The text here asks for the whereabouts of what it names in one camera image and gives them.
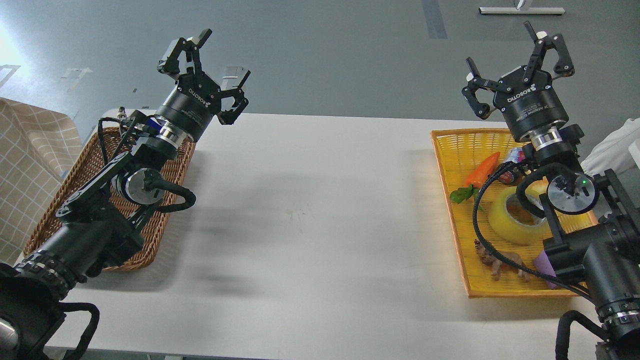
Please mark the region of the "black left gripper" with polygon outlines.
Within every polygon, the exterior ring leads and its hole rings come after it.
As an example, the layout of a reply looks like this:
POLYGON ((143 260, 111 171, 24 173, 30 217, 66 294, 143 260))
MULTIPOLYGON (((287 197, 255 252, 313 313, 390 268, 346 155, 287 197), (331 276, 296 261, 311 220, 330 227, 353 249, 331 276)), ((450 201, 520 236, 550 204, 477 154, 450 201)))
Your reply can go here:
POLYGON ((217 112, 222 125, 233 125, 249 104, 243 87, 251 71, 245 67, 226 67, 221 98, 233 102, 228 109, 221 110, 221 100, 217 98, 220 86, 202 70, 200 57, 202 46, 212 34, 212 29, 204 29, 197 36, 174 39, 157 64, 158 73, 174 79, 174 88, 158 107, 158 116, 185 132, 191 142, 201 139, 217 112), (185 73, 179 65, 182 54, 187 62, 185 73))

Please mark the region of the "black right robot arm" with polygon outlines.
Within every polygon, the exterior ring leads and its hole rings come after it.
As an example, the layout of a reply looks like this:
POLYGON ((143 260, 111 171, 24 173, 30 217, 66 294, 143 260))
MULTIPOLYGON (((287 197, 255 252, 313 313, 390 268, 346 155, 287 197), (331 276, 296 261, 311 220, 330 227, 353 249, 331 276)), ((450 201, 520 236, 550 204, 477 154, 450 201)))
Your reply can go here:
POLYGON ((574 323, 598 338, 597 360, 639 358, 639 208, 614 170, 588 175, 578 156, 584 136, 569 116, 553 80, 572 76, 573 61, 562 34, 548 35, 524 23, 534 43, 527 64, 500 76, 483 78, 473 59, 462 95, 481 119, 498 110, 515 142, 524 145, 522 163, 506 162, 478 191, 471 211, 477 240, 500 264, 546 280, 590 301, 597 322, 576 310, 558 320, 555 358, 569 358, 574 323), (524 210, 548 224, 542 259, 549 274, 525 267, 500 253, 482 235, 478 210, 482 196, 499 176, 520 170, 515 196, 524 210))

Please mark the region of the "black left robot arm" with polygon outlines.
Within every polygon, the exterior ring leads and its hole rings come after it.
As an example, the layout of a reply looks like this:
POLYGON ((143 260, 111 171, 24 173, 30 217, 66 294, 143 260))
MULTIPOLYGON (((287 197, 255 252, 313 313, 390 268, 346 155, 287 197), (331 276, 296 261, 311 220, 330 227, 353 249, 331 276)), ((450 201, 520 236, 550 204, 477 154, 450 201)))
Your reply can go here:
POLYGON ((45 360, 44 347, 67 313, 88 312, 89 322, 67 360, 83 357, 98 328, 92 303, 66 302, 68 293, 103 269, 122 265, 141 251, 142 230, 154 214, 192 207, 196 196, 169 182, 162 168, 178 157, 184 142, 198 142, 216 117, 232 125, 249 104, 240 73, 222 88, 202 70, 200 50, 211 36, 174 39, 158 62, 174 88, 152 115, 121 113, 125 126, 111 158, 55 212, 61 228, 16 265, 1 265, 1 358, 45 360))

